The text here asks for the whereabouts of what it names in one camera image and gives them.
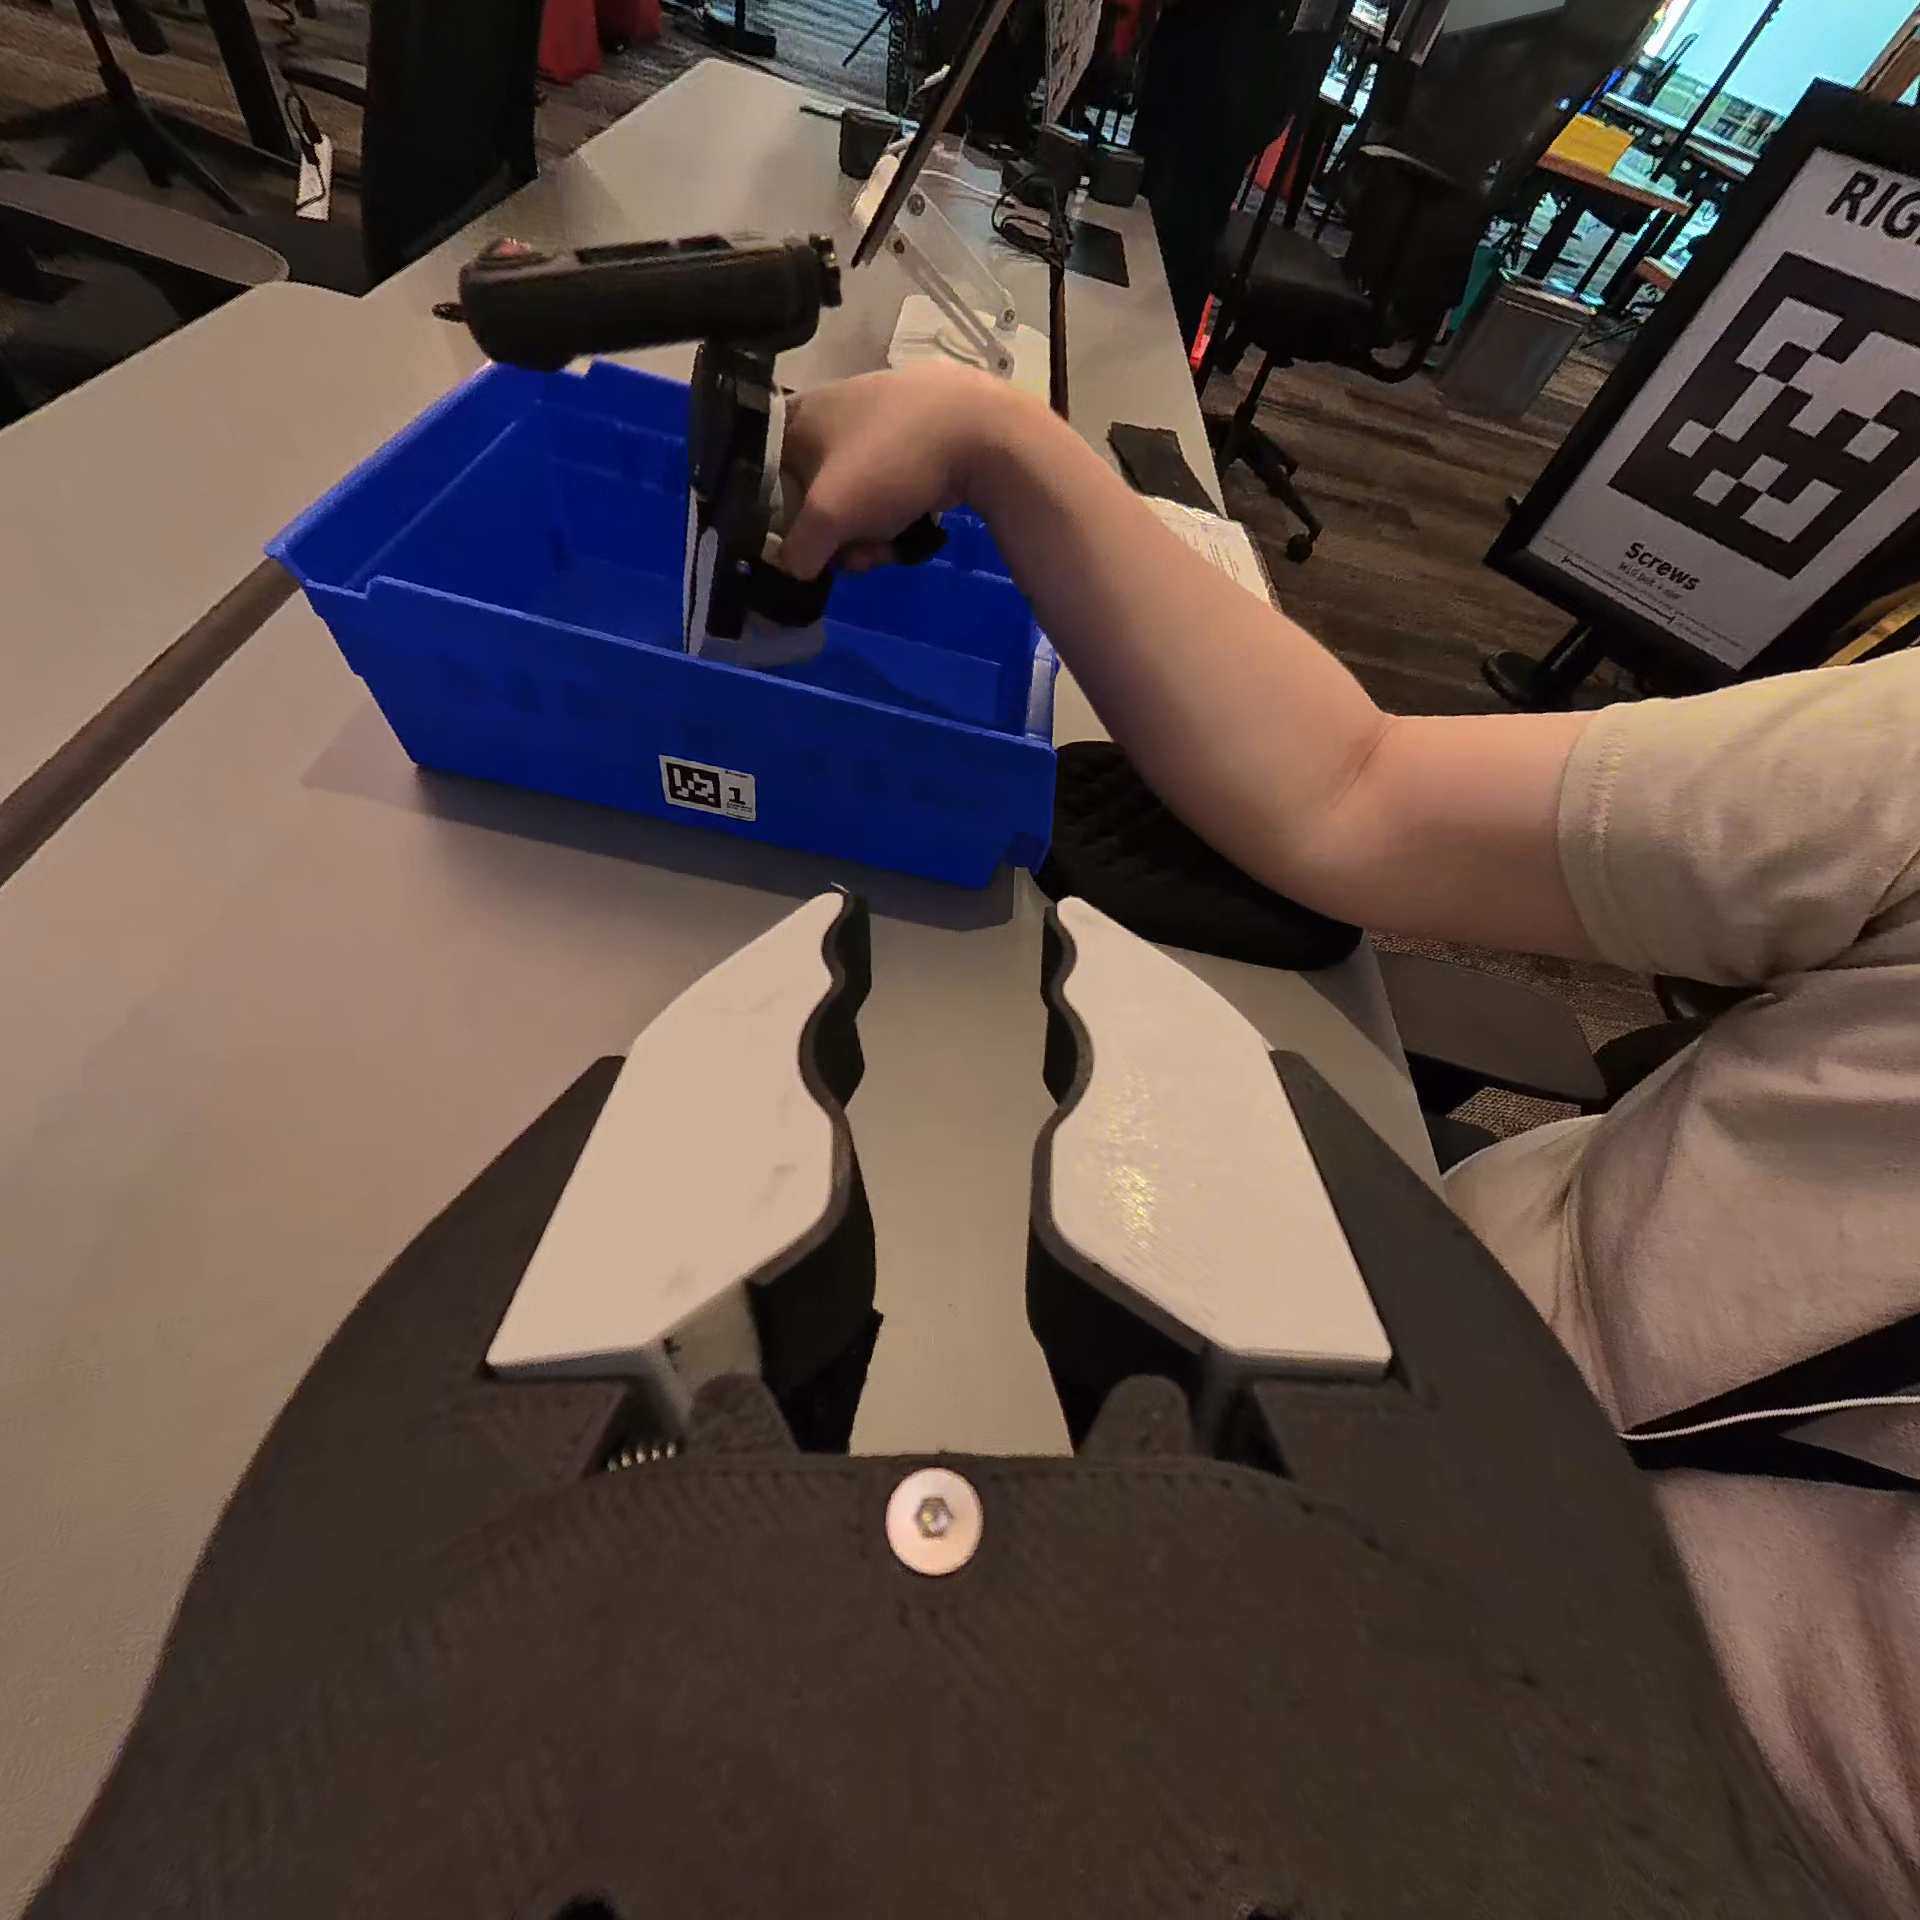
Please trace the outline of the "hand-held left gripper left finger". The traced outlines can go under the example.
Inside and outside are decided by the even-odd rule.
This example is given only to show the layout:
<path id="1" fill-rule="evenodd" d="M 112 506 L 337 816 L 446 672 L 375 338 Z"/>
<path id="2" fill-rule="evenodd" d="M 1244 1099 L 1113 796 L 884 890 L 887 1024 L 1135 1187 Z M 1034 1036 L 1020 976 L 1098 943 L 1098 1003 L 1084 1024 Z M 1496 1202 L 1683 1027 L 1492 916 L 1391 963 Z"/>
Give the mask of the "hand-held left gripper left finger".
<path id="1" fill-rule="evenodd" d="M 635 1039 L 487 1350 L 512 1383 L 631 1387 L 652 1449 L 750 1377 L 803 1451 L 846 1451 L 880 1330 L 849 1126 L 871 914 L 828 890 Z"/>

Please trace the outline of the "person's right hand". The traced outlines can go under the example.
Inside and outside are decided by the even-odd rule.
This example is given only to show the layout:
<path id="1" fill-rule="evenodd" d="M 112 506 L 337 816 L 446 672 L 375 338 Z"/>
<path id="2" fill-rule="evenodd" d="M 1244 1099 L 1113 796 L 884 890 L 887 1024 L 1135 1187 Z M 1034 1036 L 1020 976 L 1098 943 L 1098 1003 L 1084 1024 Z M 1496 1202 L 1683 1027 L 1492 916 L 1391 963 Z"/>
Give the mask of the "person's right hand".
<path id="1" fill-rule="evenodd" d="M 815 583 L 897 561 L 912 528 L 967 506 L 979 474 L 1051 425 L 1041 400 L 953 363 L 806 391 L 785 409 L 775 566 Z"/>

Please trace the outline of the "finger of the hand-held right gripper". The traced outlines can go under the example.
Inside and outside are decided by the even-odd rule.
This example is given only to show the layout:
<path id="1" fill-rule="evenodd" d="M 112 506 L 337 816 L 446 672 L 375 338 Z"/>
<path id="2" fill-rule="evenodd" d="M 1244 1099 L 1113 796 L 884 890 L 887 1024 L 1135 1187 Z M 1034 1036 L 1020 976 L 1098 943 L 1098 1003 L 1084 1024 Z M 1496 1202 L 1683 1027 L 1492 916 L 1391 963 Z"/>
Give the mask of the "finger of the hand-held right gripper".
<path id="1" fill-rule="evenodd" d="M 787 671 L 825 652 L 825 623 L 785 625 L 747 604 L 747 576 L 724 559 L 718 518 L 688 495 L 684 652 L 721 665 Z"/>

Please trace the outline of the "person's right forearm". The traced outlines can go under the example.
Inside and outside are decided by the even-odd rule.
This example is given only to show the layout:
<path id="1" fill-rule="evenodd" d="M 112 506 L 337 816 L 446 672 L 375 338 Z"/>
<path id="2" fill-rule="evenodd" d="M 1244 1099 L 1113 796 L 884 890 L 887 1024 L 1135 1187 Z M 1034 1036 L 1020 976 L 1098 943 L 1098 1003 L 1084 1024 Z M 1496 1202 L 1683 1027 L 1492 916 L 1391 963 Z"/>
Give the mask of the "person's right forearm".
<path id="1" fill-rule="evenodd" d="M 1558 841 L 1584 714 L 1384 711 L 1031 400 L 983 400 L 960 472 L 1098 720 L 1215 854 L 1332 922 L 1598 958 Z"/>

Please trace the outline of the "black flat pad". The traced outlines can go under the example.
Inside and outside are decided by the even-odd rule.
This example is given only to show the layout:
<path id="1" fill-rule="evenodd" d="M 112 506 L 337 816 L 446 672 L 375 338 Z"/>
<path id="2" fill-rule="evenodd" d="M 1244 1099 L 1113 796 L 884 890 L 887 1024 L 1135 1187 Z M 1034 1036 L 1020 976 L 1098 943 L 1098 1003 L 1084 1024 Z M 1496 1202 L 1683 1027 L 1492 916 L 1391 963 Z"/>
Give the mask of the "black flat pad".
<path id="1" fill-rule="evenodd" d="M 1110 449 L 1120 474 L 1142 496 L 1168 500 L 1190 512 L 1225 514 L 1186 463 L 1185 443 L 1174 428 L 1116 420 L 1110 428 Z"/>

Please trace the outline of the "black wrist rest pad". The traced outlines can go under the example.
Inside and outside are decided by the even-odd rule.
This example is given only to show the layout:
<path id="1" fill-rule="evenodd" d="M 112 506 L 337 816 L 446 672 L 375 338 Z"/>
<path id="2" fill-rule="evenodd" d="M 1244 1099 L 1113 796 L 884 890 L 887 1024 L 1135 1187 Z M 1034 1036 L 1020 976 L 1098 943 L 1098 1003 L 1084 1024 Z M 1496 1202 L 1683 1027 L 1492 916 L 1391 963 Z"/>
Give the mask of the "black wrist rest pad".
<path id="1" fill-rule="evenodd" d="M 1048 902 L 1081 898 L 1137 937 L 1258 970 L 1346 963 L 1361 929 L 1303 908 L 1212 850 L 1139 777 L 1112 740 L 1058 751 Z"/>

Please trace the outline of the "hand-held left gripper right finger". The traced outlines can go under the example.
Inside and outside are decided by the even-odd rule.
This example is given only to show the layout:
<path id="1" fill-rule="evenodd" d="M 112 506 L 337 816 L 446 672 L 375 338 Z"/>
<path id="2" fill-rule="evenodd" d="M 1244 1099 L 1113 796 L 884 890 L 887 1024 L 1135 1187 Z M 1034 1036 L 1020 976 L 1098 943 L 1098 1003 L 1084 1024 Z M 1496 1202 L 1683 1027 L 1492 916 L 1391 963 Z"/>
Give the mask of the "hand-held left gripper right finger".
<path id="1" fill-rule="evenodd" d="M 1081 898 L 1048 912 L 1041 991 L 1024 1310 L 1074 1444 L 1132 1379 L 1170 1383 L 1208 1449 L 1263 1386 L 1386 1383 L 1386 1322 L 1250 1020 Z"/>

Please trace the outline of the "blue plastic bin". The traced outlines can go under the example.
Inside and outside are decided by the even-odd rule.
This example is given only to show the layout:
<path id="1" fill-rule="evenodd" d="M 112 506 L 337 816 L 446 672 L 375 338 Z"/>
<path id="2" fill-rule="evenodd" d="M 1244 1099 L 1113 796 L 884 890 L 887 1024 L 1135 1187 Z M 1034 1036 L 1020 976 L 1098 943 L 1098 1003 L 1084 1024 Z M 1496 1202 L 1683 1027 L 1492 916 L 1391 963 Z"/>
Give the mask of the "blue plastic bin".
<path id="1" fill-rule="evenodd" d="M 1058 659 L 969 512 L 823 652 L 687 655 L 688 385 L 487 369 L 270 547 L 415 763 L 966 890 L 1049 850 Z"/>

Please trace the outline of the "thin black pole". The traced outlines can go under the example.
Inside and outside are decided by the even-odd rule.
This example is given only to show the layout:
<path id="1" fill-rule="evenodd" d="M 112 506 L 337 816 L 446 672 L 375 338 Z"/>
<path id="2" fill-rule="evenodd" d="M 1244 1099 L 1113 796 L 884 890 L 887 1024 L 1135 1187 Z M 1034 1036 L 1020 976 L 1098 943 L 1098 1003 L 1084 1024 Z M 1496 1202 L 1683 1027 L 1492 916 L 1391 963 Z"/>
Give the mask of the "thin black pole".
<path id="1" fill-rule="evenodd" d="M 1066 129 L 1042 126 L 1031 159 L 1041 175 L 1048 212 L 1048 403 L 1058 418 L 1067 420 L 1073 393 L 1066 276 L 1073 256 L 1073 192 L 1081 176 L 1084 147 Z"/>

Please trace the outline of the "red plastic bin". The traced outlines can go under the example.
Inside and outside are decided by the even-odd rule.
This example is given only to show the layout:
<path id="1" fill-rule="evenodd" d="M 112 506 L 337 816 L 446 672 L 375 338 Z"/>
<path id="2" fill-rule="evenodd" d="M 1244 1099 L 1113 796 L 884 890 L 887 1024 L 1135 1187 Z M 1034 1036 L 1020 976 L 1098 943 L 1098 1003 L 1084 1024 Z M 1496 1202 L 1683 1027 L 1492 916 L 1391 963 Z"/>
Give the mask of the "red plastic bin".
<path id="1" fill-rule="evenodd" d="M 542 3 L 537 75 L 572 84 L 596 74 L 603 58 L 650 47 L 662 35 L 662 3 Z"/>

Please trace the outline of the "black tilted board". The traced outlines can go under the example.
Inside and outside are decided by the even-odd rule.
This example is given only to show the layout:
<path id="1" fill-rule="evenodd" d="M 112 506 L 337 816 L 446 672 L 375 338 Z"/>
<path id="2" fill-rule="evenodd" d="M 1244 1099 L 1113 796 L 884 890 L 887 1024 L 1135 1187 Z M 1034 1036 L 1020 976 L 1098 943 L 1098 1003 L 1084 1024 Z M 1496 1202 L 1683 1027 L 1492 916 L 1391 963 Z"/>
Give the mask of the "black tilted board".
<path id="1" fill-rule="evenodd" d="M 1014 3 L 979 7 L 967 35 L 956 43 L 953 59 L 943 68 L 930 92 L 930 105 L 912 114 L 915 132 L 898 156 L 897 170 L 883 180 L 880 196 L 871 211 L 856 211 L 852 216 L 856 251 L 849 264 L 852 273 L 868 268 L 902 231 L 907 203 L 922 185 L 922 175 L 967 98 L 977 71 L 1014 7 Z"/>

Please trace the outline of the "grey trash can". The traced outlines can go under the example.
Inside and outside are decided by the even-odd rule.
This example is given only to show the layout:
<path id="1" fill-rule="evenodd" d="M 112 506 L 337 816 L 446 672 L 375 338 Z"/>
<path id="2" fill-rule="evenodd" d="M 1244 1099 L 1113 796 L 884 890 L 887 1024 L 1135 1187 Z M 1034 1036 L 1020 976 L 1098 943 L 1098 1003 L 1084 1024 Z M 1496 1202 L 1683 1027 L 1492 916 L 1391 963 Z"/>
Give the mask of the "grey trash can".
<path id="1" fill-rule="evenodd" d="M 1539 279 L 1496 276 L 1463 323 L 1434 386 L 1450 409 L 1526 418 L 1568 362 L 1593 310 Z"/>

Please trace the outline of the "clear acrylic board stand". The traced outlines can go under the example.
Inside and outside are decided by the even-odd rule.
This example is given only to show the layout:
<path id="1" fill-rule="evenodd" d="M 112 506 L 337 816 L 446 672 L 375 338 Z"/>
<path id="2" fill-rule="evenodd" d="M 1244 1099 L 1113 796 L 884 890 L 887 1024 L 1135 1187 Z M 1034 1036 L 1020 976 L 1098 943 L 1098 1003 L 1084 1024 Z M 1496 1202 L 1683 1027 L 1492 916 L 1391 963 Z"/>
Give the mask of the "clear acrylic board stand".
<path id="1" fill-rule="evenodd" d="M 891 143 L 852 201 L 856 254 L 891 258 L 911 281 L 884 366 L 960 366 L 1044 400 L 1049 336 L 1017 315 L 1014 290 L 926 188 L 907 180 L 907 143 Z"/>

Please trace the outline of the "black framed marker sign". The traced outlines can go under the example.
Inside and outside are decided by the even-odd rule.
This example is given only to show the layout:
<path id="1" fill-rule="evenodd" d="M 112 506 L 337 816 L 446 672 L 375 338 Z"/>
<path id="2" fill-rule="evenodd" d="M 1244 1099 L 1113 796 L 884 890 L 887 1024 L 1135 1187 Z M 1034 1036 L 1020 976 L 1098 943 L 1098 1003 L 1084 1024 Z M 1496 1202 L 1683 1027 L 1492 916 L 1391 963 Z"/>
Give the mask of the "black framed marker sign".
<path id="1" fill-rule="evenodd" d="M 1918 111 L 1817 81 L 1486 553 L 1572 632 L 1481 675 L 1554 711 L 1602 664 L 1823 665 L 1916 553 Z"/>

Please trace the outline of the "laminated paper sheet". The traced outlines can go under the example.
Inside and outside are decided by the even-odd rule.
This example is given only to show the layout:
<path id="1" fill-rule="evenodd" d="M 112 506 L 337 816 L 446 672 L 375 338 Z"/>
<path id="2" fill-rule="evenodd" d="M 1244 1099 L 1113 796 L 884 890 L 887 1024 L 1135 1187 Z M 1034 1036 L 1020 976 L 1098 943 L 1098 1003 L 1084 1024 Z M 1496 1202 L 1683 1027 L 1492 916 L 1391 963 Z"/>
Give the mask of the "laminated paper sheet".
<path id="1" fill-rule="evenodd" d="M 1234 579 L 1271 608 L 1280 607 L 1258 540 L 1234 520 L 1190 507 L 1166 496 L 1144 496 L 1144 506 L 1192 551 Z"/>

